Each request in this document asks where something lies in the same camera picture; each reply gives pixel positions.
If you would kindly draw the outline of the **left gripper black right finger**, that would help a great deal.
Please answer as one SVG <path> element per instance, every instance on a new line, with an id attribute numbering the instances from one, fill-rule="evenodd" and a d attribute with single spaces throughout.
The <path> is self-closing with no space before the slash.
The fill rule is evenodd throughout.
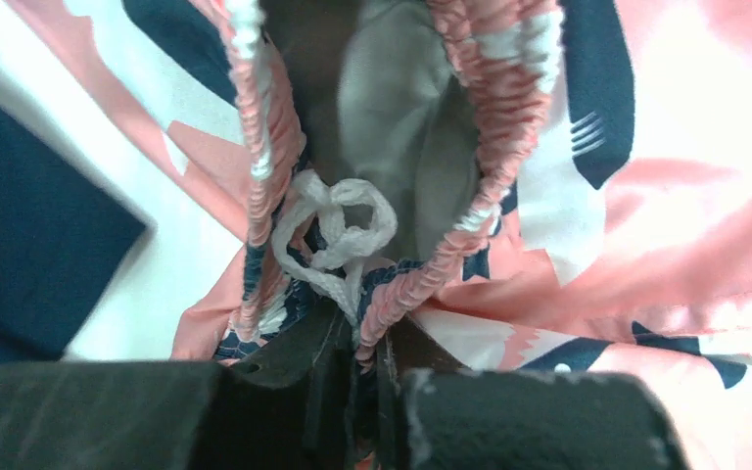
<path id="1" fill-rule="evenodd" d="M 380 341 L 384 469 L 684 469 L 669 415 L 636 378 L 473 371 L 410 319 Z"/>

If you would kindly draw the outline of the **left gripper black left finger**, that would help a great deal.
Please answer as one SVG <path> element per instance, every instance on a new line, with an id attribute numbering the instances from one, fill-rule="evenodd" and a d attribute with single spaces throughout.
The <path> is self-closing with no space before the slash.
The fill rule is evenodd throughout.
<path id="1" fill-rule="evenodd" d="M 244 360 L 0 366 L 0 469 L 341 469 L 350 327 L 320 306 Z"/>

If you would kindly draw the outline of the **pink navy floral shorts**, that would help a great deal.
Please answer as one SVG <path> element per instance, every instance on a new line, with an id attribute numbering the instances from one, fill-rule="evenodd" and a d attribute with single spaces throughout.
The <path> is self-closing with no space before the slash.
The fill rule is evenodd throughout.
<path id="1" fill-rule="evenodd" d="M 241 241 L 176 359 L 327 300 L 475 369 L 618 372 L 752 469 L 752 1 L 14 1 Z"/>

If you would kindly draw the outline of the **navy blue shorts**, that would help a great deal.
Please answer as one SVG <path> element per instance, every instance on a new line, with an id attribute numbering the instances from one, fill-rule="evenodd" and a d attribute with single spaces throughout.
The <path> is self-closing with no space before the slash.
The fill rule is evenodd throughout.
<path id="1" fill-rule="evenodd" d="M 0 109 L 0 363 L 61 358 L 144 229 Z"/>

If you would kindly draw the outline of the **white drawstring shorts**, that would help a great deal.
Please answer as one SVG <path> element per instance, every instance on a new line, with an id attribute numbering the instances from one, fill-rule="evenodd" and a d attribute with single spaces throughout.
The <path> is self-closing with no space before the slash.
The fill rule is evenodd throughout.
<path id="1" fill-rule="evenodd" d="M 66 359 L 167 358 L 181 314 L 210 290 L 239 240 L 135 148 L 2 2 L 0 106 L 147 225 Z"/>

